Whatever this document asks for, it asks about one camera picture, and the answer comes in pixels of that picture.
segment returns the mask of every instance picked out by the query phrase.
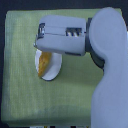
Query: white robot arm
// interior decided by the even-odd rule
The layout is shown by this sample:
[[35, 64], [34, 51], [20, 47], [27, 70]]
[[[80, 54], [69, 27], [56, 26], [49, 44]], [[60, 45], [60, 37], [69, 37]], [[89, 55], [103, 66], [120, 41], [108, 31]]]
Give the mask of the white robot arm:
[[46, 16], [34, 46], [43, 51], [82, 56], [90, 52], [104, 69], [91, 103], [91, 128], [128, 128], [128, 40], [122, 16], [112, 8], [85, 19]]

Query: orange object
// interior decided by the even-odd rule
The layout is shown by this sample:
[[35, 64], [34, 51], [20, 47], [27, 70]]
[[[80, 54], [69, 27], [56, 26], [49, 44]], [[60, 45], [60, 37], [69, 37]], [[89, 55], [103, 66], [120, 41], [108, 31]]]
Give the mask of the orange object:
[[42, 77], [51, 59], [52, 53], [42, 52], [39, 58], [38, 76]]

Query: green surface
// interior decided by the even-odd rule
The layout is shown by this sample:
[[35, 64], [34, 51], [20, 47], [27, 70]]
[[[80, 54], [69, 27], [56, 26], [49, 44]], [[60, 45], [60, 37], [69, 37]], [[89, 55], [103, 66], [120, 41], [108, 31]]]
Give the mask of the green surface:
[[87, 19], [93, 10], [9, 11], [5, 23], [2, 121], [10, 126], [90, 125], [91, 97], [103, 72], [89, 54], [63, 55], [53, 81], [39, 79], [33, 47], [39, 20], [56, 14]]

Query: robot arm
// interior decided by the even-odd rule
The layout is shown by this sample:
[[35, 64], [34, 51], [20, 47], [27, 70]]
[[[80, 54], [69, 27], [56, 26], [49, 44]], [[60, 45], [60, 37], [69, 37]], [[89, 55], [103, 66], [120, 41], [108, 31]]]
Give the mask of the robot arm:
[[104, 67], [91, 103], [91, 128], [128, 128], [128, 41], [122, 16], [100, 10], [87, 27], [81, 18], [46, 16], [34, 46], [43, 51], [84, 55]]

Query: green cloth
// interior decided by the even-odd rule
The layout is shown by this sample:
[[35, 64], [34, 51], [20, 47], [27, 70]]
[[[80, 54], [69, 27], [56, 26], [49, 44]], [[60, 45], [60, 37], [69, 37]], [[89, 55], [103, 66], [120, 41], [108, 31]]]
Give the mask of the green cloth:
[[2, 121], [10, 126], [90, 125], [92, 94], [103, 71], [84, 57], [63, 55], [59, 75], [39, 79], [33, 47], [39, 20], [48, 14], [93, 17], [98, 9], [9, 11], [5, 23]]

